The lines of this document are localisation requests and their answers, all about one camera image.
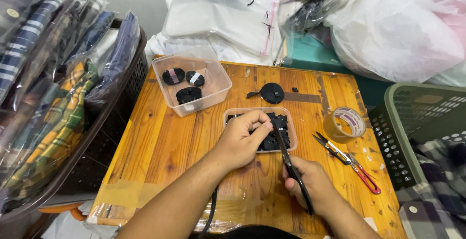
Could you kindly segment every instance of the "fingernail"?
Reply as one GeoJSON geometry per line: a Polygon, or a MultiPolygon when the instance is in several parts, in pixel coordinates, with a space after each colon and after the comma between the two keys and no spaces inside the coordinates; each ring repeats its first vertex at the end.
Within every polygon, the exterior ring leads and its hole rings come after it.
{"type": "Polygon", "coordinates": [[[265,125],[269,128],[269,129],[273,129],[274,127],[272,126],[272,123],[271,122],[267,122],[265,123],[265,125]]]}

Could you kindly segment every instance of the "forearm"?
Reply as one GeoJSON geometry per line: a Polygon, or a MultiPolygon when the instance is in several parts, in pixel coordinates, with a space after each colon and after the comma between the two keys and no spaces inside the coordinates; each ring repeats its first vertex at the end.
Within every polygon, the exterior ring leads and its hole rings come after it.
{"type": "Polygon", "coordinates": [[[195,228],[213,190],[228,173],[207,154],[150,200],[119,232],[117,239],[184,239],[195,228]]]}
{"type": "Polygon", "coordinates": [[[323,218],[338,239],[382,239],[343,198],[323,218]]]}

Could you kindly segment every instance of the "black cable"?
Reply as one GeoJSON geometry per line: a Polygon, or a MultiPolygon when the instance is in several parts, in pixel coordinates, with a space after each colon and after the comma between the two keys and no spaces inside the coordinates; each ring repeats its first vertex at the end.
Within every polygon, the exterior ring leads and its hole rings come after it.
{"type": "Polygon", "coordinates": [[[213,214],[215,213],[215,205],[217,204],[217,194],[218,194],[218,185],[215,188],[215,190],[213,190],[209,218],[207,219],[206,226],[204,226],[204,229],[202,229],[202,232],[199,234],[199,239],[202,239],[207,234],[207,230],[209,230],[210,228],[210,224],[212,223],[212,219],[213,219],[213,214]]]}

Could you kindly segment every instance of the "hand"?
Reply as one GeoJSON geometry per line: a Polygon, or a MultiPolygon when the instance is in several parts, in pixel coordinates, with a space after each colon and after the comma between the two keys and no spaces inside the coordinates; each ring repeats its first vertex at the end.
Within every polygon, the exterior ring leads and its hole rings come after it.
{"type": "MultiPolygon", "coordinates": [[[[302,182],[308,189],[312,207],[316,214],[321,216],[332,214],[332,212],[338,211],[342,204],[346,204],[346,201],[338,193],[329,175],[327,175],[320,163],[306,161],[293,155],[290,155],[290,159],[291,164],[302,175],[302,182]]],[[[289,177],[285,165],[283,165],[283,178],[285,179],[285,187],[290,192],[290,195],[295,196],[299,204],[307,209],[301,188],[296,180],[289,177]]]]}
{"type": "Polygon", "coordinates": [[[210,153],[221,160],[228,171],[243,167],[254,159],[260,143],[272,129],[270,118],[261,110],[231,118],[210,153]]]}

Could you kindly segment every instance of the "red handle thread snips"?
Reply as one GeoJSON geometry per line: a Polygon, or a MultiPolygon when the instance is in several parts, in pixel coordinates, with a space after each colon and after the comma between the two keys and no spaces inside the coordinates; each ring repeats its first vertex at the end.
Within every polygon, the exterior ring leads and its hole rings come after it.
{"type": "Polygon", "coordinates": [[[364,168],[358,163],[356,158],[353,155],[347,154],[351,158],[351,166],[353,167],[354,171],[358,174],[358,176],[362,179],[362,181],[366,184],[369,190],[373,194],[380,194],[382,190],[377,186],[377,184],[370,178],[370,175],[364,170],[364,168]]]}

